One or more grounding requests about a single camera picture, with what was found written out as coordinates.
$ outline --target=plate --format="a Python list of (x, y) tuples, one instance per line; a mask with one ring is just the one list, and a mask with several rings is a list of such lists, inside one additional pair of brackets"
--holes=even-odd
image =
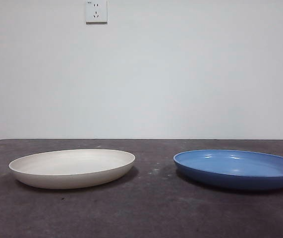
[(186, 176), (214, 186), (269, 190), (283, 187), (283, 157), (237, 150), (193, 150), (174, 156)]
[(135, 156), (103, 149), (61, 150), (28, 155), (9, 164), (17, 180), (40, 188), (95, 186), (125, 175)]

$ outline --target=blue dish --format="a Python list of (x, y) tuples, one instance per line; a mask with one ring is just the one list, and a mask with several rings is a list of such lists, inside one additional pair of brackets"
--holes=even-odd
[(193, 150), (174, 156), (186, 176), (214, 186), (270, 190), (283, 187), (283, 157), (237, 150)]

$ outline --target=wall socket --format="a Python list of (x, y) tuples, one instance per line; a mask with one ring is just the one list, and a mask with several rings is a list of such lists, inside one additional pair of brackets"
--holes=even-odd
[(86, 24), (107, 23), (107, 0), (87, 0)]

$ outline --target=white plate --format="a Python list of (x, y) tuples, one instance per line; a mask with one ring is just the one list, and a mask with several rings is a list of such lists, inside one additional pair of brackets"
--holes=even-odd
[(61, 150), (21, 157), (9, 168), (27, 185), (68, 189), (118, 179), (131, 169), (134, 160), (133, 154), (118, 150)]

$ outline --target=wall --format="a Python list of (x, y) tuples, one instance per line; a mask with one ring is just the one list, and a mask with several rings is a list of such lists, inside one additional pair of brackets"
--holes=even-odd
[(282, 0), (0, 0), (0, 139), (283, 139)]

